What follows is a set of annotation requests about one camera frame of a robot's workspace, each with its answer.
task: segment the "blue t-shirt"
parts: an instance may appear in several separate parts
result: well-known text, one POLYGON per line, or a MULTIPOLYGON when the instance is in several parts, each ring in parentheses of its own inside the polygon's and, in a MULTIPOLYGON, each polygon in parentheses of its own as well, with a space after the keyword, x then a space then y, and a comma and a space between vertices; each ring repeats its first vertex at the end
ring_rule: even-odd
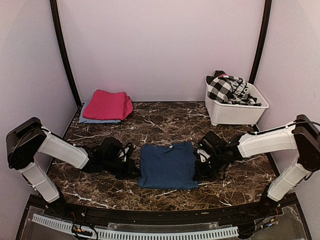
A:
POLYGON ((145 144, 141 150, 141 177, 138 185, 146 189, 197 189, 194 148, 190 142, 171 146, 145 144))

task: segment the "folded t-shirt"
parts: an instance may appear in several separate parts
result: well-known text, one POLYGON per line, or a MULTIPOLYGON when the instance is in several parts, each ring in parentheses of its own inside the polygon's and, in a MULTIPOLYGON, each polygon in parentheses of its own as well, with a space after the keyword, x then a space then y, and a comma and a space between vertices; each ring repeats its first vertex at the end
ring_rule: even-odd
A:
POLYGON ((81 109, 80 117, 79 117, 79 123, 80 124, 117 124, 120 123, 120 120, 94 120, 94 119, 88 119, 84 118, 84 111, 85 108, 88 106, 90 101, 86 101, 81 109))
POLYGON ((145 144, 141 150, 141 177, 138 185, 146 189, 197 189, 194 148, 190 142, 171 146, 145 144))
POLYGON ((97 90, 84 109, 83 117, 95 120, 125 120, 133 110, 131 99, 125 92, 97 90))

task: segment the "marble table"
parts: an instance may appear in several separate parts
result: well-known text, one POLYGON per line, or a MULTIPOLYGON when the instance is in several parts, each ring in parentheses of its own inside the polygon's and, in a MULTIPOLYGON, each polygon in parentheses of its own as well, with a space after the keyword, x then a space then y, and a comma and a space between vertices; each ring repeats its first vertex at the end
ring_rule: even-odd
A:
MULTIPOLYGON (((169 146, 197 142, 209 131, 225 140, 251 131, 247 125, 212 126, 203 102, 140 102, 120 124, 78 123, 77 112, 65 139, 77 146, 93 147, 105 137, 131 142, 132 158, 139 164, 144 144, 169 146)), ((221 208, 256 202, 276 176, 265 154, 229 165, 224 180, 204 181, 194 190, 143 189, 136 180, 117 180, 107 172, 84 173, 55 159, 49 177, 60 187, 69 203, 135 211, 186 211, 221 208)))

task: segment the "white plastic basket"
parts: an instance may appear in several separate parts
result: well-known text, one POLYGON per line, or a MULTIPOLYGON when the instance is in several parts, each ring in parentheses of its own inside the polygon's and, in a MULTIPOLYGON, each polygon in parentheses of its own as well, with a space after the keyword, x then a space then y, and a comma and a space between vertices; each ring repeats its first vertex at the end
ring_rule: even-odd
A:
POLYGON ((205 106, 213 126, 218 124, 255 125, 258 122, 264 111, 269 108, 269 104, 254 85, 247 83, 247 86, 250 95, 257 98, 257 103, 261 103, 261 106, 223 104, 210 99, 206 89, 205 106))

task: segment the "pink folded shirt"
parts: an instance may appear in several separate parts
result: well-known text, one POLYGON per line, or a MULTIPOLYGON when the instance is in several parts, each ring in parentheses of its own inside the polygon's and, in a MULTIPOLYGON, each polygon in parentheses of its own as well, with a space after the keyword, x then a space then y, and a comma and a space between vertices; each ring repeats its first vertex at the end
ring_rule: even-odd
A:
POLYGON ((110 93, 96 90, 83 117, 95 120, 125 120, 134 107, 125 92, 110 93))

